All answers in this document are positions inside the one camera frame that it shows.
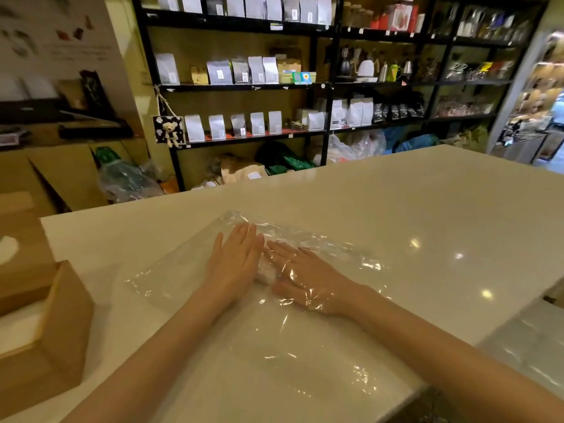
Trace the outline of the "row of black coffee bags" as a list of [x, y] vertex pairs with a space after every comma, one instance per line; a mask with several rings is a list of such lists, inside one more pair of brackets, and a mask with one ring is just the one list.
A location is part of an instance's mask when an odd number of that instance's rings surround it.
[[422, 120], [425, 106], [421, 100], [387, 102], [378, 101], [373, 105], [372, 124], [398, 122], [400, 120]]

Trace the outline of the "blue plastic bag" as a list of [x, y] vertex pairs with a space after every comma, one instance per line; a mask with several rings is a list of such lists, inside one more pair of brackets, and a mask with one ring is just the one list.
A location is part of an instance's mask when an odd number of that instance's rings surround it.
[[421, 130], [412, 130], [412, 127], [408, 126], [385, 128], [383, 133], [386, 139], [386, 154], [430, 148], [440, 144], [436, 135], [423, 134]]

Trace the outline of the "person's left forearm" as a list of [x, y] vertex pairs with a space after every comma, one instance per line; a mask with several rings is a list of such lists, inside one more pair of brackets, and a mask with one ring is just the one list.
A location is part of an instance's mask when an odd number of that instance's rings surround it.
[[204, 284], [60, 423], [145, 423], [214, 322], [246, 284]]

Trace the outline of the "tall brown cardboard box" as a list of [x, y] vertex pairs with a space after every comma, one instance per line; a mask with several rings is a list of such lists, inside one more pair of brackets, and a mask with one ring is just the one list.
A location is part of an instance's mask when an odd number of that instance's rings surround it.
[[58, 264], [27, 192], [0, 194], [0, 316], [47, 298]]

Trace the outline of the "clear plastic bag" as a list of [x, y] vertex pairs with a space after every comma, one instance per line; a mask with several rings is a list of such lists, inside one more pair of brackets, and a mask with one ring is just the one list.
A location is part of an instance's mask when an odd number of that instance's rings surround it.
[[[125, 284], [166, 316], [171, 316], [201, 285], [207, 248], [217, 233], [226, 239], [239, 222], [250, 221], [227, 211], [184, 243], [159, 257]], [[257, 281], [206, 346], [221, 370], [241, 370], [236, 381], [259, 376], [258, 391], [277, 388], [336, 402], [359, 395], [362, 401], [408, 396], [422, 382], [353, 322], [307, 311], [277, 298], [271, 286]]]

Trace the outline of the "white soft item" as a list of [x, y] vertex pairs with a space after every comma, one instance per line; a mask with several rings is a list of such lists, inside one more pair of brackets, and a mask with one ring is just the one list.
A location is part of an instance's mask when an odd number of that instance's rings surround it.
[[256, 281], [271, 286], [279, 278], [279, 271], [269, 257], [262, 255], [259, 259]]

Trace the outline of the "black metal shelf unit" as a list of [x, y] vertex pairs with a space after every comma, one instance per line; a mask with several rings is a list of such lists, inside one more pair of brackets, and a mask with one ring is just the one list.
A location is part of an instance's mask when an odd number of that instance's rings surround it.
[[[548, 0], [333, 0], [336, 7], [333, 22], [322, 26], [168, 11], [159, 7], [158, 0], [131, 2], [156, 95], [154, 116], [184, 118], [198, 114], [206, 135], [205, 142], [190, 143], [184, 126], [187, 142], [184, 148], [168, 148], [163, 144], [171, 157], [180, 191], [186, 190], [182, 174], [187, 172], [188, 158], [180, 159], [179, 154], [191, 148], [219, 148], [226, 152], [242, 149], [247, 142], [257, 142], [259, 149], [265, 142], [287, 145], [297, 137], [305, 140], [303, 158], [321, 166], [326, 164], [328, 137], [334, 132], [341, 136], [408, 126], [423, 134], [434, 134], [438, 139], [461, 129], [489, 132], [549, 3]], [[419, 6], [414, 33], [385, 30], [386, 7], [396, 3]], [[469, 6], [527, 15], [531, 18], [530, 32], [524, 41], [510, 44], [457, 37], [462, 14]], [[354, 49], [354, 79], [337, 77], [344, 46]], [[156, 53], [174, 55], [180, 85], [161, 84]], [[228, 59], [231, 63], [233, 58], [248, 60], [250, 56], [300, 59], [301, 72], [316, 72], [316, 83], [191, 83], [191, 65], [207, 69], [207, 61]], [[357, 68], [366, 59], [375, 64], [375, 78], [358, 81]], [[402, 68], [407, 60], [413, 62], [411, 77], [402, 77], [401, 70], [395, 83], [378, 81], [384, 62], [397, 63]], [[513, 61], [514, 66], [506, 80], [443, 80], [452, 61]], [[373, 98], [374, 103], [421, 100], [425, 117], [330, 130], [333, 100], [352, 98]], [[281, 111], [282, 134], [269, 134], [270, 111]], [[251, 135], [250, 113], [253, 112], [264, 113], [264, 136]], [[211, 138], [209, 116], [217, 114], [224, 117], [226, 140]], [[233, 136], [230, 120], [233, 114], [245, 115], [246, 137]], [[251, 154], [253, 161], [257, 150]]]

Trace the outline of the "group of white paper bags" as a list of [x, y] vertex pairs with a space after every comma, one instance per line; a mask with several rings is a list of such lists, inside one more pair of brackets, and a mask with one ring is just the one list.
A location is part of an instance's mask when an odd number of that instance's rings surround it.
[[335, 99], [330, 111], [330, 130], [371, 126], [374, 109], [373, 98]]

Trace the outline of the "flat black tray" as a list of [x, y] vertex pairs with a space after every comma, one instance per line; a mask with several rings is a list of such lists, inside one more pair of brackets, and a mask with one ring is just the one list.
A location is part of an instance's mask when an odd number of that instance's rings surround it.
[[58, 126], [58, 135], [63, 140], [112, 140], [134, 137], [131, 127], [124, 121], [67, 122]]

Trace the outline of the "person's right forearm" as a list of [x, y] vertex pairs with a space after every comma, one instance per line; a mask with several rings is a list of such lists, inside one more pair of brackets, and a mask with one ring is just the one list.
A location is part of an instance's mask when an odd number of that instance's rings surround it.
[[364, 285], [343, 312], [473, 423], [564, 423], [564, 400]]

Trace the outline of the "yellow green flat box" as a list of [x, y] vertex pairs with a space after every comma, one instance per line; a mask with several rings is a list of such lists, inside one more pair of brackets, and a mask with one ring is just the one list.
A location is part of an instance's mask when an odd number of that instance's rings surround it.
[[316, 83], [316, 72], [282, 71], [278, 73], [280, 84], [310, 85]]

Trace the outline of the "open brown cardboard box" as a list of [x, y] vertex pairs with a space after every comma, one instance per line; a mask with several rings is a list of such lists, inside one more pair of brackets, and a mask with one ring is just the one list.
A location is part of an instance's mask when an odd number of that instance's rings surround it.
[[0, 419], [22, 412], [81, 384], [94, 301], [69, 261], [58, 263], [50, 288], [0, 299], [0, 315], [15, 304], [44, 298], [32, 341], [0, 354]]

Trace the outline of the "person's left hand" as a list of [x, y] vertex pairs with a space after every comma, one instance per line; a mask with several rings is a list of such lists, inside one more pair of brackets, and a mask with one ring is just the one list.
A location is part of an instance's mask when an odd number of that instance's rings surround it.
[[[227, 238], [223, 237], [223, 260], [213, 265], [213, 248], [201, 289], [213, 299], [229, 306], [245, 295], [257, 275], [257, 265], [241, 265], [237, 262], [237, 225]], [[258, 234], [258, 263], [264, 248], [264, 236]]]

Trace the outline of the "wooden display stand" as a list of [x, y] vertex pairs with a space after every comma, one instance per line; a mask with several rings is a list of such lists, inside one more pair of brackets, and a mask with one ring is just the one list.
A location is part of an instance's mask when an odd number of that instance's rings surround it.
[[489, 154], [548, 168], [564, 157], [564, 29], [531, 45], [531, 60], [516, 75], [500, 119], [491, 131]]

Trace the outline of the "black kettle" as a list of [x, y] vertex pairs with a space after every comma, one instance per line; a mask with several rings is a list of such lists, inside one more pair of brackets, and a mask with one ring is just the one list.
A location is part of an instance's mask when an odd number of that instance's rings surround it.
[[344, 46], [341, 49], [340, 63], [338, 67], [339, 79], [354, 79], [354, 49]]

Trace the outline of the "green item in plastic bag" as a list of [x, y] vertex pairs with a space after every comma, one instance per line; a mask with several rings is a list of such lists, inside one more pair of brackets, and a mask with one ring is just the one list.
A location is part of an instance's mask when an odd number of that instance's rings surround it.
[[98, 147], [94, 154], [100, 163], [98, 184], [110, 203], [120, 204], [165, 195], [155, 179], [147, 176], [139, 166], [122, 159], [110, 147]]

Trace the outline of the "brown paper bag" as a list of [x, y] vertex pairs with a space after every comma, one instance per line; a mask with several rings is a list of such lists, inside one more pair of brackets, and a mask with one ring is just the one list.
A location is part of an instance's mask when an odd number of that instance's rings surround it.
[[269, 176], [263, 164], [235, 156], [222, 156], [220, 165], [223, 184], [247, 182]]

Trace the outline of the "crumpled clear plastic bags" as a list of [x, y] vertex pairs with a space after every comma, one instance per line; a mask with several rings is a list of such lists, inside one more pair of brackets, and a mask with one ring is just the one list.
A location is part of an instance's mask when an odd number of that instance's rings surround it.
[[326, 165], [363, 160], [384, 155], [386, 138], [382, 130], [366, 130], [344, 135], [330, 134]]

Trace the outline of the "dark green bag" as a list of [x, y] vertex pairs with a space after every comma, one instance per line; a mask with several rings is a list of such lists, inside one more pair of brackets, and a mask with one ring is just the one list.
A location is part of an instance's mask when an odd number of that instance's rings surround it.
[[255, 155], [255, 162], [264, 166], [268, 176], [281, 175], [289, 171], [313, 169], [315, 164], [298, 156], [285, 144], [277, 141], [265, 142]]

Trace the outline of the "red box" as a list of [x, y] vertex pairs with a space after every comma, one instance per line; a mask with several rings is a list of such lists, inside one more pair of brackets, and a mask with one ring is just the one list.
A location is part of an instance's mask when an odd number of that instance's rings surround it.
[[416, 31], [419, 6], [396, 3], [386, 7], [386, 31], [414, 33]]

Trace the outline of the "stack of clear plastic sheets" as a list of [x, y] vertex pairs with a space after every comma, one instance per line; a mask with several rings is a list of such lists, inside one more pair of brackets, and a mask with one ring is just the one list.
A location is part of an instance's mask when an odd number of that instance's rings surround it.
[[564, 400], [564, 309], [535, 301], [480, 348]]

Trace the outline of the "black teddy bear pouch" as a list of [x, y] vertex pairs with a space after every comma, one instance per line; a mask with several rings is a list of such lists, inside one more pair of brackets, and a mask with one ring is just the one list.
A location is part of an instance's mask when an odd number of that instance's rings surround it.
[[168, 148], [184, 148], [187, 144], [184, 133], [184, 118], [177, 116], [154, 116], [155, 141]]

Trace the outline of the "wall poster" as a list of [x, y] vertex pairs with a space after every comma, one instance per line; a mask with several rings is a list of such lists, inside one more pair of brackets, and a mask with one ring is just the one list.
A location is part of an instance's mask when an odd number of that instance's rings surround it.
[[104, 0], [0, 0], [0, 124], [140, 128]]

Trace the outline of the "person's right hand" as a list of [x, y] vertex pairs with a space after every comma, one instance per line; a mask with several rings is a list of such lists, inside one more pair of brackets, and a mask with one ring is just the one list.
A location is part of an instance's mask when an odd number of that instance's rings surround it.
[[320, 256], [318, 258], [313, 279], [313, 303], [298, 305], [320, 313], [350, 316], [362, 295], [368, 291], [367, 287], [350, 280]]

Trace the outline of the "row of silver pouches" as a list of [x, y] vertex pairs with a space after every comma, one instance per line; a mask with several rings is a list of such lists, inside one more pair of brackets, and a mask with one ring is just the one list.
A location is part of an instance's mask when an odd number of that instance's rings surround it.
[[322, 26], [332, 24], [336, 9], [333, 0], [158, 0], [158, 4], [168, 11]]

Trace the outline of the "row of clear packets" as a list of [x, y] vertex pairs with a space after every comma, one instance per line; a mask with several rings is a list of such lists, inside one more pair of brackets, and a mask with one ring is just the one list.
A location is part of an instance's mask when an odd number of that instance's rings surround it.
[[469, 6], [462, 14], [456, 36], [510, 44], [524, 41], [530, 29], [531, 18], [527, 15]]

